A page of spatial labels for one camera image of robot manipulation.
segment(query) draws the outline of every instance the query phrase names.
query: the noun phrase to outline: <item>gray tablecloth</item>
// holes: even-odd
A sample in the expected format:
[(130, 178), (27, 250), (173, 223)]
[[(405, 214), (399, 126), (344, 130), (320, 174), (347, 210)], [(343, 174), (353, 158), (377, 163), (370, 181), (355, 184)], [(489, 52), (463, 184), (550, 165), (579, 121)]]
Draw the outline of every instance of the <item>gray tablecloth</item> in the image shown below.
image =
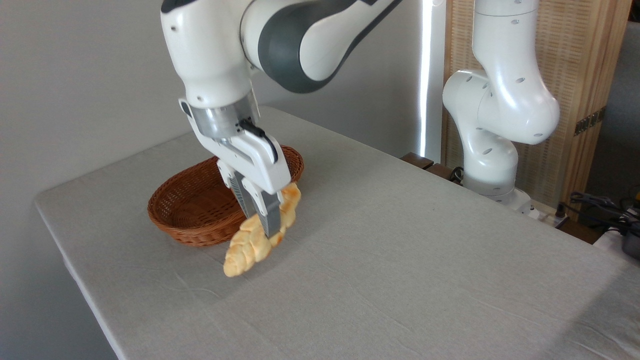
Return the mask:
[(210, 156), (192, 134), (38, 196), (122, 359), (640, 358), (638, 268), (341, 135), (262, 114), (304, 157), (303, 200), (244, 276), (225, 277), (226, 245), (178, 244), (147, 217), (161, 183)]

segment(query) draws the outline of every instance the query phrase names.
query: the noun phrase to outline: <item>cable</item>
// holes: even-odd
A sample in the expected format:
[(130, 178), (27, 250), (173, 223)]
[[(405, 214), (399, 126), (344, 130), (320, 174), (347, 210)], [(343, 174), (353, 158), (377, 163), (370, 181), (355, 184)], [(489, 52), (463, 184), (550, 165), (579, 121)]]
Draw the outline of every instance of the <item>cable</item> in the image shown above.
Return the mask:
[(580, 214), (580, 215), (582, 215), (582, 216), (584, 216), (584, 217), (586, 217), (586, 218), (588, 218), (588, 219), (590, 219), (592, 221), (608, 225), (609, 227), (616, 228), (616, 229), (618, 229), (620, 231), (624, 231), (625, 234), (627, 232), (630, 232), (633, 235), (640, 236), (640, 227), (638, 227), (637, 225), (634, 225), (634, 223), (630, 223), (626, 218), (622, 218), (622, 219), (619, 219), (616, 222), (613, 222), (613, 221), (604, 220), (604, 219), (601, 219), (601, 218), (594, 217), (594, 216), (592, 216), (590, 214), (587, 214), (587, 213), (585, 213), (583, 211), (575, 209), (575, 208), (565, 204), (564, 202), (561, 202), (560, 204), (562, 204), (567, 209), (573, 211), (574, 213)]
[[(620, 220), (620, 217), (612, 217), (612, 218), (608, 218), (606, 220), (611, 221), (611, 222), (617, 222), (618, 220)], [(590, 229), (598, 229), (599, 227), (606, 227), (606, 226), (608, 226), (608, 225), (607, 224), (597, 223), (597, 224), (594, 224), (594, 225), (589, 225), (589, 228)]]
[(240, 120), (238, 122), (238, 126), (240, 126), (244, 130), (249, 131), (251, 134), (254, 134), (255, 136), (258, 136), (259, 138), (265, 139), (265, 141), (267, 141), (267, 143), (271, 147), (271, 150), (273, 151), (273, 163), (277, 163), (278, 162), (278, 151), (276, 150), (275, 145), (273, 145), (273, 142), (267, 136), (267, 133), (265, 133), (264, 130), (262, 130), (261, 128), (257, 127), (252, 122), (251, 118)]
[(459, 182), (462, 183), (462, 178), (464, 177), (464, 172), (465, 169), (462, 167), (455, 167), (452, 171), (451, 174), (449, 175), (449, 181), (455, 181), (458, 180)]
[(596, 207), (604, 212), (617, 215), (618, 217), (627, 216), (633, 217), (636, 220), (640, 221), (640, 217), (637, 214), (631, 213), (628, 210), (621, 209), (611, 201), (610, 198), (604, 196), (593, 196), (588, 193), (581, 192), (572, 192), (570, 195), (571, 203), (583, 203), (590, 205), (591, 207)]

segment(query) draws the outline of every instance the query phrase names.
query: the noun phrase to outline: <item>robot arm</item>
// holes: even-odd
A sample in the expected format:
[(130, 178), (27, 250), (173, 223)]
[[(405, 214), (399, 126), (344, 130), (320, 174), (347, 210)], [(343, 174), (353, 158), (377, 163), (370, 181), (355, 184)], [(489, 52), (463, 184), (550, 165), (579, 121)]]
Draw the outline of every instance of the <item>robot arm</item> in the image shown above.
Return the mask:
[(276, 139), (255, 125), (251, 74), (263, 70), (292, 92), (318, 90), (400, 1), (164, 0), (164, 38), (186, 89), (180, 107), (268, 237), (280, 230), (280, 190), (291, 176)]
[(541, 143), (559, 120), (536, 61), (538, 0), (476, 0), (474, 11), (473, 51), (484, 70), (457, 71), (443, 92), (462, 140), (464, 186), (529, 214), (511, 141)]

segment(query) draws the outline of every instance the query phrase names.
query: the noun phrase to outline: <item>brown basket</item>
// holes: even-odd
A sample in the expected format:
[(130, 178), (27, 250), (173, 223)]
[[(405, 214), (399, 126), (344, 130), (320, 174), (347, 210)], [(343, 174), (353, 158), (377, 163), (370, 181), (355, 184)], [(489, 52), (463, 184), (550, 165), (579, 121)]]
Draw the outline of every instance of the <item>brown basket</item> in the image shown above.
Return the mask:
[[(292, 147), (282, 146), (291, 180), (298, 181), (305, 164)], [(245, 220), (234, 193), (225, 186), (218, 158), (196, 164), (165, 181), (149, 199), (147, 212), (160, 230), (190, 246), (230, 240)]]

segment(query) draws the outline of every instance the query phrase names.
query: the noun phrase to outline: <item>braided bread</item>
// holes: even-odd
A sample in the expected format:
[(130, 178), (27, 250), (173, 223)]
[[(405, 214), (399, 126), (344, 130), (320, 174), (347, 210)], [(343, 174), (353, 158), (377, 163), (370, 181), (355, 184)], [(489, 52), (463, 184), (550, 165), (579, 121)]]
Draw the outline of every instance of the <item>braided bread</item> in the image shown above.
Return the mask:
[(254, 264), (266, 259), (271, 249), (280, 244), (288, 228), (296, 221), (296, 207), (301, 193), (296, 183), (282, 189), (284, 202), (280, 205), (280, 231), (268, 238), (264, 234), (258, 214), (246, 219), (240, 230), (231, 238), (225, 256), (224, 271), (228, 277), (248, 271)]

